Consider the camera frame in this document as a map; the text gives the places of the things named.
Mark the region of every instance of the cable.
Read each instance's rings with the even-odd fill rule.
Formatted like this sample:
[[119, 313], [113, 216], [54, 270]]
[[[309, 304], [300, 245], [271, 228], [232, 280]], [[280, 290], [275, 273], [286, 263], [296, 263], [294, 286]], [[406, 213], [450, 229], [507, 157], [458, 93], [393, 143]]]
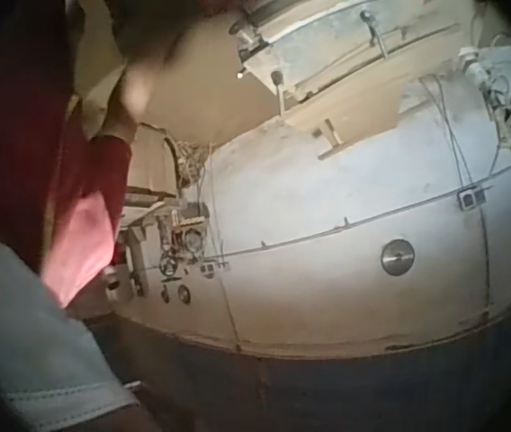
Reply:
[[[510, 172], [511, 172], [511, 165], [510, 166], [506, 166], [505, 168], [501, 168], [500, 170], [495, 172], [492, 177], [481, 178], [478, 181], [478, 183], [479, 184], [485, 183], [488, 180], [500, 177], [500, 176], [502, 176], [502, 175], [504, 175], [506, 173], [510, 173]], [[414, 202], [412, 204], [406, 205], [406, 206], [398, 208], [396, 210], [385, 211], [384, 213], [380, 213], [380, 214], [377, 214], [377, 215], [374, 215], [374, 216], [371, 216], [371, 217], [368, 217], [368, 218], [365, 218], [365, 219], [362, 219], [362, 220], [358, 220], [358, 221], [355, 221], [355, 222], [352, 222], [352, 223], [348, 222], [347, 224], [345, 224], [343, 226], [340, 225], [340, 226], [334, 227], [333, 229], [327, 229], [325, 231], [320, 231], [320, 232], [317, 232], [317, 233], [314, 233], [314, 234], [311, 234], [311, 235], [308, 235], [308, 236], [304, 236], [304, 237], [301, 237], [301, 238], [294, 238], [294, 239], [282, 241], [282, 242], [279, 242], [279, 243], [266, 244], [265, 246], [252, 247], [252, 248], [248, 248], [248, 249], [237, 250], [237, 251], [234, 251], [234, 252], [228, 252], [227, 254], [224, 255], [224, 258], [245, 256], [245, 255], [254, 254], [254, 253], [258, 253], [258, 252], [269, 252], [270, 250], [274, 250], [274, 249], [286, 248], [286, 247], [289, 247], [289, 246], [299, 245], [299, 244], [306, 243], [306, 242], [313, 241], [313, 240], [317, 240], [317, 239], [323, 239], [323, 238], [326, 238], [326, 237], [330, 237], [330, 236], [333, 236], [333, 235], [340, 234], [340, 233], [348, 231], [348, 230], [354, 230], [356, 228], [365, 226], [365, 225], [367, 225], [369, 223], [373, 223], [375, 221], [382, 221], [382, 220], [384, 220], [386, 218], [389, 218], [389, 217], [392, 217], [392, 216], [395, 216], [395, 215], [398, 215], [398, 214], [404, 214], [405, 212], [409, 212], [409, 211], [412, 211], [412, 210], [415, 210], [415, 209], [418, 209], [418, 208], [421, 208], [421, 207], [425, 207], [425, 206], [427, 206], [429, 204], [432, 204], [432, 203], [438, 203], [438, 202], [440, 202], [442, 200], [452, 199], [453, 197], [457, 197], [457, 195], [460, 193], [460, 191], [461, 191], [460, 189], [454, 189], [454, 190], [451, 190], [449, 192], [442, 193], [440, 195], [437, 195], [437, 196], [432, 197], [432, 198], [425, 199], [425, 200], [420, 201], [420, 202]], [[215, 256], [209, 256], [208, 257], [208, 259], [213, 259], [213, 258], [215, 258]], [[140, 269], [140, 271], [155, 270], [155, 269], [158, 269], [158, 267], [157, 266], [150, 266], [150, 267], [146, 267], [146, 268]]]
[[202, 216], [202, 189], [203, 189], [203, 181], [205, 180], [205, 166], [202, 168], [200, 173], [200, 179], [198, 183], [195, 185], [196, 195], [197, 195], [197, 205], [198, 205], [198, 217]]
[[496, 121], [496, 134], [498, 135], [498, 148], [496, 148], [496, 155], [493, 157], [491, 166], [489, 167], [488, 177], [491, 177], [493, 172], [496, 170], [496, 166], [499, 160], [499, 154], [501, 153], [501, 130], [499, 130], [499, 124]]
[[462, 156], [462, 161], [463, 161], [464, 167], [465, 167], [465, 169], [467, 171], [467, 175], [468, 175], [468, 177], [470, 179], [470, 183], [473, 184], [473, 178], [471, 176], [471, 171], [470, 171], [470, 168], [469, 168], [469, 166], [467, 164], [467, 161], [465, 160], [465, 156], [463, 155], [463, 151], [462, 151], [462, 148], [460, 147], [460, 144], [459, 144], [459, 142], [457, 140], [457, 137], [455, 136], [455, 133], [453, 132], [453, 127], [452, 127], [452, 124], [451, 124], [451, 122], [449, 120], [449, 116], [447, 114], [444, 88], [443, 88], [441, 82], [439, 81], [439, 79], [437, 78], [436, 75], [431, 75], [431, 77], [435, 80], [435, 82], [438, 85], [439, 92], [440, 92], [440, 97], [441, 97], [441, 100], [442, 100], [442, 105], [441, 106], [437, 102], [437, 100], [435, 99], [434, 94], [429, 89], [429, 87], [426, 85], [424, 80], [422, 78], [420, 78], [419, 82], [425, 88], [427, 93], [429, 94], [432, 102], [434, 103], [435, 107], [437, 108], [437, 111], [439, 111], [439, 113], [440, 113], [440, 115], [442, 117], [442, 120], [444, 120], [445, 125], [447, 126], [447, 129], [448, 129], [449, 135], [450, 135], [450, 141], [451, 141], [451, 144], [452, 144], [453, 158], [455, 160], [455, 165], [457, 167], [458, 177], [460, 179], [460, 187], [463, 188], [464, 187], [463, 174], [462, 174], [462, 167], [461, 167], [461, 163], [460, 163], [460, 158], [457, 155], [458, 151], [459, 151], [460, 155]]
[[498, 33], [493, 38], [491, 38], [491, 42], [489, 43], [489, 48], [491, 50], [493, 50], [498, 45], [498, 41], [501, 38], [504, 38], [504, 37], [511, 40], [511, 34], [510, 33], [505, 33], [505, 32]]
[[[445, 123], [447, 124], [447, 127], [450, 131], [450, 136], [452, 138], [452, 144], [455, 149], [457, 149], [462, 157], [462, 163], [465, 167], [466, 173], [470, 179], [470, 184], [473, 185], [475, 182], [473, 181], [473, 176], [471, 175], [470, 166], [468, 165], [467, 159], [465, 155], [463, 154], [462, 147], [460, 146], [459, 141], [457, 140], [457, 137], [455, 136], [455, 133], [453, 132], [452, 125], [449, 120], [449, 116], [447, 114], [447, 104], [445, 102], [445, 94], [444, 94], [444, 87], [442, 86], [441, 81], [436, 75], [432, 75], [433, 79], [437, 83], [437, 86], [439, 88], [440, 96], [442, 98], [442, 107], [443, 107], [443, 117], [445, 120]], [[485, 292], [485, 307], [489, 307], [491, 305], [491, 252], [489, 250], [489, 234], [488, 234], [488, 218], [486, 213], [483, 210], [483, 207], [480, 205], [480, 223], [481, 223], [481, 232], [482, 232], [482, 243], [483, 243], [483, 249], [485, 254], [485, 272], [486, 272], [486, 292]]]
[[216, 207], [216, 190], [214, 186], [214, 176], [213, 176], [213, 155], [212, 155], [212, 146], [213, 144], [210, 142], [210, 174], [211, 174], [211, 205], [213, 207], [213, 216], [214, 216], [214, 222], [216, 224], [216, 230], [218, 231], [218, 240], [220, 241], [220, 253], [222, 260], [224, 259], [224, 252], [223, 252], [223, 239], [221, 238], [221, 231], [220, 231], [220, 222], [218, 220], [218, 209]]
[[215, 256], [218, 264], [220, 264], [220, 254], [218, 253], [218, 246], [215, 240], [215, 232], [213, 232], [213, 228], [211, 227], [211, 223], [208, 223], [208, 231], [210, 233], [211, 239], [211, 248], [213, 249], [213, 255]]

